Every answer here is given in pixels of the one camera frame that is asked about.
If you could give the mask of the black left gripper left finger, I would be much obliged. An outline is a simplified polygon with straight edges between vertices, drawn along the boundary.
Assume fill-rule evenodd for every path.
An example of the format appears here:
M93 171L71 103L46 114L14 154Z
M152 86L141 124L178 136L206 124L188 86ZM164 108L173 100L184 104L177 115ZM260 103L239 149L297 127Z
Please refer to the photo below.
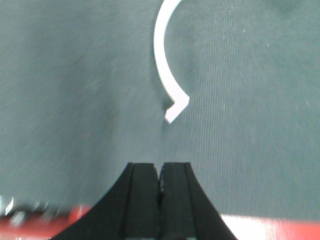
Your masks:
M152 163L129 163L111 189L55 240L156 240L158 175Z

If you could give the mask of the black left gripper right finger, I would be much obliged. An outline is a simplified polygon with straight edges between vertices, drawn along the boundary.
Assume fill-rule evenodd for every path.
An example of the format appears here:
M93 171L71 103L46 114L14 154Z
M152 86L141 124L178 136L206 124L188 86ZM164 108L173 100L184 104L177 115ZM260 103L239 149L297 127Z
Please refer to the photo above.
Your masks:
M161 240L234 240L189 162L167 162L159 176Z

